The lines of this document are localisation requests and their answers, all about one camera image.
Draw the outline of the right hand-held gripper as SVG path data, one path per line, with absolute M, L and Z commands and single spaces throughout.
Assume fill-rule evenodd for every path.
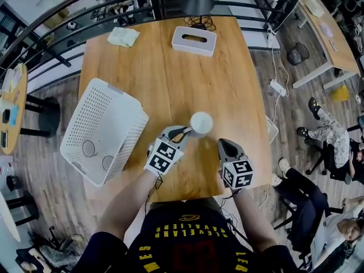
M 231 140 L 220 138 L 217 142 L 220 159 L 220 177 L 225 188 L 240 190 L 253 179 L 253 165 L 243 148 Z

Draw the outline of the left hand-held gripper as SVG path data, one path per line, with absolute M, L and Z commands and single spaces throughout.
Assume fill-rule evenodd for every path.
M 187 126 L 166 127 L 150 144 L 144 170 L 155 176 L 165 175 L 184 155 L 192 129 Z

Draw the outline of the plain white mug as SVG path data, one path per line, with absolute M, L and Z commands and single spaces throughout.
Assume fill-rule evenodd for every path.
M 191 136 L 194 138 L 203 138 L 213 128 L 213 118 L 204 111 L 194 113 L 189 121 Z

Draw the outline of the white plastic basket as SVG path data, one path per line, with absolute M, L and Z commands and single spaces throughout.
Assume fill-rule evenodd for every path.
M 137 99 L 94 78 L 76 106 L 60 152 L 84 178 L 101 187 L 123 170 L 148 120 Z M 97 145 L 98 154 L 92 158 L 82 152 L 86 140 Z M 102 160 L 108 155 L 114 160 L 105 172 Z

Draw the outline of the white mug with pattern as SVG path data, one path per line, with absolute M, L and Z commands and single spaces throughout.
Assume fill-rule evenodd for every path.
M 97 145 L 91 140 L 86 140 L 82 144 L 82 152 L 85 157 L 92 158 L 98 154 Z

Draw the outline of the person's right forearm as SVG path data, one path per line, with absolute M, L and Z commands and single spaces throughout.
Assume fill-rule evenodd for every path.
M 246 237 L 259 252 L 279 244 L 274 228 L 246 189 L 233 196 Z

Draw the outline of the person's left forearm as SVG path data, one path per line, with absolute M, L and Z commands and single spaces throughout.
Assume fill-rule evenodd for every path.
M 123 240 L 125 232 L 147 200 L 156 176 L 146 170 L 124 187 L 109 203 L 98 223 L 97 232 L 106 232 Z

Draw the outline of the white tissue box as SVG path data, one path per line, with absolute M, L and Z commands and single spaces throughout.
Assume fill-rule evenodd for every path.
M 214 32 L 177 26 L 172 38 L 172 48 L 175 51 L 212 57 L 216 40 L 217 34 Z

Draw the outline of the cream tissue box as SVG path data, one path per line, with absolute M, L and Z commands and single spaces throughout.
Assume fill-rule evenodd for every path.
M 316 0 L 306 0 L 304 4 L 313 16 L 318 18 L 321 18 L 323 16 L 324 9 Z

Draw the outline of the white floor bin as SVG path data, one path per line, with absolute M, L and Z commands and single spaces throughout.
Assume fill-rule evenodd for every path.
M 267 121 L 268 137 L 269 137 L 269 141 L 271 144 L 273 142 L 273 140 L 276 138 L 276 136 L 279 132 L 279 129 L 276 127 L 276 125 L 273 123 L 273 121 L 269 119 L 268 116 L 266 116 L 266 121 Z

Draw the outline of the white power strip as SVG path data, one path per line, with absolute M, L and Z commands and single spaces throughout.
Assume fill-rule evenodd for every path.
M 277 80 L 272 79 L 270 81 L 270 87 L 273 88 L 274 91 L 276 91 L 281 97 L 284 97 L 287 95 L 287 90 L 282 85 L 280 85 Z

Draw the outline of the person's dark blue jersey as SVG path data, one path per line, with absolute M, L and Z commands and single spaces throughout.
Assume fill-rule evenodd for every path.
M 130 246 L 92 235 L 72 273 L 299 273 L 286 246 L 244 247 L 225 217 L 181 202 L 152 209 Z

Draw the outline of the black office chair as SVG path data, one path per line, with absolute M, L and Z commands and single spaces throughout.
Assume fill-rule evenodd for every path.
M 71 273 L 81 257 L 84 238 L 73 234 L 60 241 L 54 229 L 49 228 L 51 239 L 29 232 L 31 246 L 16 250 L 15 261 L 24 273 Z
M 316 145 L 313 140 L 306 139 L 305 144 L 313 147 L 316 151 L 320 153 L 318 161 L 314 164 L 311 169 L 306 170 L 307 175 L 311 175 L 312 172 L 320 166 L 321 163 L 324 164 L 324 169 L 321 174 L 326 175 L 329 172 L 329 176 L 333 180 L 344 181 L 347 185 L 351 183 L 351 177 L 349 175 L 349 166 L 344 166 L 340 169 L 336 168 L 334 163 L 334 147 L 327 142 L 323 142 L 322 147 Z
M 329 221 L 332 215 L 332 208 L 329 207 L 326 193 L 322 193 L 318 188 L 310 193 L 303 193 L 301 190 L 275 187 L 276 192 L 285 202 L 290 202 L 296 206 L 292 211 L 292 227 L 288 233 L 288 239 L 295 251 L 308 253 L 310 246 L 317 235 L 319 249 L 317 255 L 333 252 L 344 241 L 344 237 L 338 231 L 329 230 L 329 226 L 320 226 L 320 221 Z

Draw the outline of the pale green folded cloth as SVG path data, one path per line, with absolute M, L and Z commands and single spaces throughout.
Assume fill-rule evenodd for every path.
M 107 41 L 115 46 L 130 48 L 134 45 L 139 32 L 131 28 L 114 27 Z

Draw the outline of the black mesh waste basket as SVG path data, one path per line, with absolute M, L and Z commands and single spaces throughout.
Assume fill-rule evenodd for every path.
M 296 43 L 294 47 L 287 53 L 288 62 L 297 66 L 309 58 L 309 51 L 302 43 Z

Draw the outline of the yellow bag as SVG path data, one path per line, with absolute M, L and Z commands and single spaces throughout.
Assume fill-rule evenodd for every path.
M 350 98 L 350 93 L 347 86 L 344 85 L 332 91 L 331 98 L 335 102 L 348 101 Z

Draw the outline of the long wooden table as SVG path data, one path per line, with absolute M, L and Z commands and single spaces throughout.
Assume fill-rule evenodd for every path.
M 292 87 L 294 89 L 297 89 L 332 68 L 342 69 L 344 73 L 340 77 L 335 78 L 332 81 L 324 84 L 322 86 L 324 89 L 329 89 L 353 77 L 354 75 L 359 75 L 360 70 L 354 58 L 354 55 L 341 29 L 332 17 L 331 13 L 327 10 L 327 8 L 320 0 L 316 0 L 324 9 L 324 14 L 321 18 L 315 17 L 305 6 L 305 1 L 306 0 L 300 0 L 298 3 L 299 9 L 305 18 L 302 24 L 308 23 L 311 26 L 312 30 L 316 35 L 316 38 L 320 43 L 322 50 L 324 51 L 326 62 L 316 68 L 311 73 L 307 74 L 306 76 L 293 83 Z M 333 33 L 332 38 L 327 37 L 322 32 L 320 22 L 325 22 L 327 25 L 329 25 Z

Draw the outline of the pink packet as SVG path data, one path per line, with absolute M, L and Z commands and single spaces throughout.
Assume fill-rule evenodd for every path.
M 329 25 L 327 25 L 325 22 L 320 22 L 320 27 L 322 29 L 322 32 L 327 36 L 332 38 L 333 37 L 333 33 L 331 28 L 329 27 Z

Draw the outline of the round wooden table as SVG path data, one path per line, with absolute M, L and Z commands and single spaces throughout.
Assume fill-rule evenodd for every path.
M 17 145 L 20 135 L 34 137 L 51 138 L 56 135 L 60 124 L 60 104 L 55 97 L 40 99 L 27 93 L 28 70 L 25 64 L 22 68 L 22 78 L 16 88 L 11 92 L 1 92 L 0 95 L 0 132 L 8 132 L 8 143 L 6 148 L 0 149 L 6 155 L 11 155 Z M 16 118 L 16 125 L 2 123 L 2 112 L 5 109 L 11 110 L 14 106 L 19 106 Z M 38 113 L 37 130 L 23 127 L 23 119 L 26 111 Z

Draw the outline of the light blue cloth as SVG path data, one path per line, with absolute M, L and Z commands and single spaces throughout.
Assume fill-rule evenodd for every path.
M 17 118 L 18 112 L 19 112 L 19 106 L 14 106 L 10 110 L 10 116 L 9 116 L 9 121 L 8 121 L 9 126 L 16 125 L 16 118 Z

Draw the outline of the black stool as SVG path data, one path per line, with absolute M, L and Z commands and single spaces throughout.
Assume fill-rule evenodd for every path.
M 24 191 L 23 196 L 21 197 L 6 200 L 6 204 L 9 210 L 23 208 L 26 212 L 27 217 L 15 221 L 16 227 L 39 219 L 40 213 L 38 206 L 34 200 L 33 195 L 29 191 Z

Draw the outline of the small black trash can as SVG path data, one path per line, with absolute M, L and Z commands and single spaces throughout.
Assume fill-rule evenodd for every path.
M 10 191 L 14 191 L 20 189 L 22 187 L 22 183 L 17 176 L 7 176 L 6 177 L 6 184 Z

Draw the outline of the pastel paper stack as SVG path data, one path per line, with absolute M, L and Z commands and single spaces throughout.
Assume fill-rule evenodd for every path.
M 5 79 L 2 85 L 2 91 L 11 93 L 17 86 L 18 82 L 22 78 L 23 64 L 18 64 L 14 69 L 8 69 L 6 71 Z

